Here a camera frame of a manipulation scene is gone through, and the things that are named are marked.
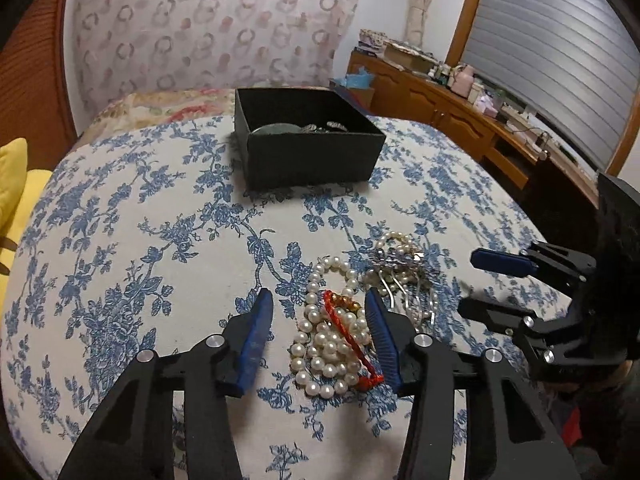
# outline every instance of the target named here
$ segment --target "wooden window frame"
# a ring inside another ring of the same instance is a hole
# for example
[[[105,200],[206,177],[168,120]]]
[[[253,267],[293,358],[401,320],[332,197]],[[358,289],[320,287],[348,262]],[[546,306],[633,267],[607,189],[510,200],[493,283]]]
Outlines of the wooden window frame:
[[[453,39],[449,47],[449,53],[447,54],[446,63],[449,66],[456,66],[462,59],[462,53],[465,51],[466,42],[471,34],[471,28],[476,18],[476,12],[478,11],[478,5],[480,0],[465,0],[462,5],[462,11],[460,12],[460,18],[458,19],[458,25],[456,31],[453,34]],[[640,129],[640,82],[636,89],[636,97],[631,107],[628,120],[626,121],[625,131],[620,137],[620,141],[616,146],[616,150],[609,161],[606,173],[612,176],[618,176],[622,167],[624,166],[631,149],[633,148],[636,138],[638,136],[638,130]]]

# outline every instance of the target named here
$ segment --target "bottle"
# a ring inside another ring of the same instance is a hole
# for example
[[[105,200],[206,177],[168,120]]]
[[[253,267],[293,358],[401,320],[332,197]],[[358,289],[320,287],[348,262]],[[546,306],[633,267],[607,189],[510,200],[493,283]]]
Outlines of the bottle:
[[[467,99],[471,93],[471,87],[474,83],[474,68],[471,65],[465,66],[456,74],[455,81],[451,86],[451,91],[459,96]]]

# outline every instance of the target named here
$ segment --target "pearl necklace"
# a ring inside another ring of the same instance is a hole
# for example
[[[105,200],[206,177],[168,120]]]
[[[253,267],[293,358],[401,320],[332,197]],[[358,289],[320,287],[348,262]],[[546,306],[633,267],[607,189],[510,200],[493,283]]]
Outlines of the pearl necklace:
[[[309,397],[320,395],[323,399],[331,399],[335,395],[343,395],[350,386],[360,381],[358,372],[362,363],[351,346],[330,319],[324,306],[318,307],[319,282],[325,272],[333,270],[344,275],[345,287],[342,296],[350,300],[350,309],[335,308],[334,313],[351,336],[363,346],[371,343],[371,336],[364,317],[364,309],[352,298],[358,290],[358,273],[351,269],[348,262],[338,256],[328,256],[319,261],[309,274],[306,284],[305,319],[298,321],[298,334],[289,349],[291,354],[290,368],[296,373],[295,382],[305,389]],[[327,379],[338,377],[334,384],[322,384],[315,380],[314,374],[321,374]]]

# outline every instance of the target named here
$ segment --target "silver jewelry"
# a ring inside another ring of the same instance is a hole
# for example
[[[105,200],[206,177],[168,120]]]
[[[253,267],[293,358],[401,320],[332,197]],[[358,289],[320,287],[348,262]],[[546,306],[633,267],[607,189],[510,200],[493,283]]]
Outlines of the silver jewelry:
[[[374,243],[372,267],[365,278],[370,286],[380,290],[380,296],[389,297],[391,310],[405,314],[419,332],[424,332],[424,324],[434,327],[438,297],[427,276],[424,253],[419,251],[408,235],[396,231],[383,234]],[[420,302],[423,285],[428,292],[428,304],[425,306]],[[410,287],[414,288],[413,294],[410,293]],[[398,292],[402,296],[402,305],[395,301]]]
[[[336,130],[342,130],[344,132],[348,132],[347,128],[345,128],[344,126],[342,126],[340,123],[336,123],[335,121],[327,121],[326,125],[329,128],[335,128]]]

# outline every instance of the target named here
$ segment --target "cardboard box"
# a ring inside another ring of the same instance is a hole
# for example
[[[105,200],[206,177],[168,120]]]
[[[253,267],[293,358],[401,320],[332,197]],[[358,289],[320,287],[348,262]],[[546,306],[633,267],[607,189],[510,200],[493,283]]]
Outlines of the cardboard box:
[[[369,180],[386,135],[331,90],[236,90],[236,136],[249,190]],[[348,132],[257,134],[265,124],[323,126]]]
[[[403,66],[407,70],[429,73],[436,65],[436,60],[418,54],[412,54],[402,48],[396,47],[393,43],[387,43],[384,53],[385,59]]]

